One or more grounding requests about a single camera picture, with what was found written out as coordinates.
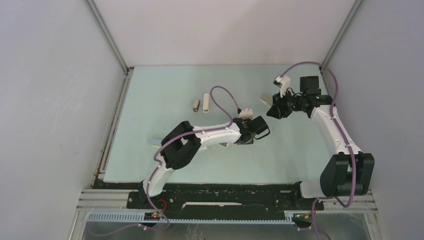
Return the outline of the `white stapler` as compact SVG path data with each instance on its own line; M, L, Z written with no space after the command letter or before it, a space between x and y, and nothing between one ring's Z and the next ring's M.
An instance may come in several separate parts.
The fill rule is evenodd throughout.
M204 113L208 113L210 110L210 94L208 92L203 95L202 109Z

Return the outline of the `beige stapler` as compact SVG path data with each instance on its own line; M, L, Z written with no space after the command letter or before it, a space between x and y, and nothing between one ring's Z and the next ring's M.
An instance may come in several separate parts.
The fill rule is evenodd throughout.
M269 109L273 104L273 98L271 95L263 93L260 95L260 101Z

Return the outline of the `small grey stapler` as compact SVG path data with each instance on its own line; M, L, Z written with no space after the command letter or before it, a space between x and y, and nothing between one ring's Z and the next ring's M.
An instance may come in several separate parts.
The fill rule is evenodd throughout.
M200 108L200 104L201 104L201 100L200 99L198 99L198 98L196 98L194 101L193 101L193 104L192 104L192 110L193 110L193 112L198 112L199 111L199 108Z

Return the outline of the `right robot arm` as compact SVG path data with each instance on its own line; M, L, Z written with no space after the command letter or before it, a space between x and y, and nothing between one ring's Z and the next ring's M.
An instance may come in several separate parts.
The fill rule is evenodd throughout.
M303 112L318 128L330 159L319 179L303 181L300 190L291 194L291 204L304 209L311 198L335 198L365 195L370 186L375 159L363 152L346 132L330 95L322 94L318 76L300 78L300 92L291 89L288 76L278 76L273 84L279 92L272 96L267 116L288 118Z

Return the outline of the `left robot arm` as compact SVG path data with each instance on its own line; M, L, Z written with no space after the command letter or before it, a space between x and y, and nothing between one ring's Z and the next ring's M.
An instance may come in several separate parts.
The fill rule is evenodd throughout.
M267 137L270 128L262 116L254 119L236 117L227 123L212 126L193 126L189 121L179 123L160 143L153 160L157 166L149 178L139 183L138 201L145 208L153 208L158 195L172 174L186 167L199 149L211 145L229 143L250 145Z

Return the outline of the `light blue stapler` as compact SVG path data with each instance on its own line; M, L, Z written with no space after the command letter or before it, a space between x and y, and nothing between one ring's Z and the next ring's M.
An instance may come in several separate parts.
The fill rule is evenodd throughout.
M162 138L160 137L152 137L148 143L155 148L160 148L162 146Z

